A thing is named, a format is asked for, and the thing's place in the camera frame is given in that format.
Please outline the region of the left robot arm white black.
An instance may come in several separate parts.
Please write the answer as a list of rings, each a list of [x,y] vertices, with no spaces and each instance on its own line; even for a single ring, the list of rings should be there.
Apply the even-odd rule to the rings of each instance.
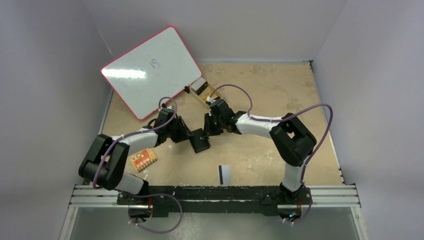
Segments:
[[[94,188],[127,192],[132,201],[142,205],[149,199],[149,183],[125,172],[128,156],[155,148],[167,139],[179,143],[191,137],[193,133],[176,110],[162,108],[153,126],[146,125],[122,136],[97,135],[82,160],[78,174],[92,182]]]

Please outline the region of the grey card with magnetic stripe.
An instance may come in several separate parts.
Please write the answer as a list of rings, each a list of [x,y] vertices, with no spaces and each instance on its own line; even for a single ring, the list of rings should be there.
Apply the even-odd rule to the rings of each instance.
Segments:
[[[218,166],[218,179],[221,185],[231,185],[231,170],[229,165]]]

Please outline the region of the black card holder wallet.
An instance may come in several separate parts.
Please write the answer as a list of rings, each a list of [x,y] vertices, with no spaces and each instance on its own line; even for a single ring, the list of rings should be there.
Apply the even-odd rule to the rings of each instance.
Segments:
[[[196,154],[210,148],[211,145],[209,143],[209,139],[204,138],[202,128],[193,130],[191,133],[192,136],[189,138],[189,141]]]

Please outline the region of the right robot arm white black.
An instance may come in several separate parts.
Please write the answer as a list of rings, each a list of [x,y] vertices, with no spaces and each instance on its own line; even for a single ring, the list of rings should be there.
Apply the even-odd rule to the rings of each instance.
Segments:
[[[245,111],[234,112],[222,98],[208,98],[209,113],[204,115],[201,138],[221,135],[224,131],[238,135],[255,135],[271,139],[285,161],[280,196],[288,204],[300,198],[303,188],[302,172],[317,143],[314,135],[292,113],[281,118],[267,117],[260,121]]]

